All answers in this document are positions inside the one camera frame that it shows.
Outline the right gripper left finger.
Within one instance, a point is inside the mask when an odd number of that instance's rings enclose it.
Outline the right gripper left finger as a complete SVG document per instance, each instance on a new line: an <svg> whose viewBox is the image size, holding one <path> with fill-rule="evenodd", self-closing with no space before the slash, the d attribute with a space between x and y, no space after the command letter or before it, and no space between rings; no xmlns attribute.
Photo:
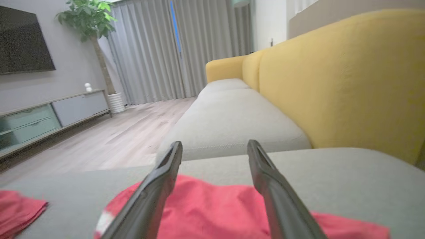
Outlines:
<svg viewBox="0 0 425 239"><path fill-rule="evenodd" d="M102 239L155 239L167 198L176 184L183 146L173 142L158 165L144 178Z"/></svg>

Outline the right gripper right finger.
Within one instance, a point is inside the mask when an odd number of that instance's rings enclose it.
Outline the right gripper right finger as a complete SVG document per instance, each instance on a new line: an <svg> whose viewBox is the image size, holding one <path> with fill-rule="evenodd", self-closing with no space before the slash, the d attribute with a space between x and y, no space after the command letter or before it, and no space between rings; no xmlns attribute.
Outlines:
<svg viewBox="0 0 425 239"><path fill-rule="evenodd" d="M256 140L247 146L255 189L264 198L272 239L326 239L317 221Z"/></svg>

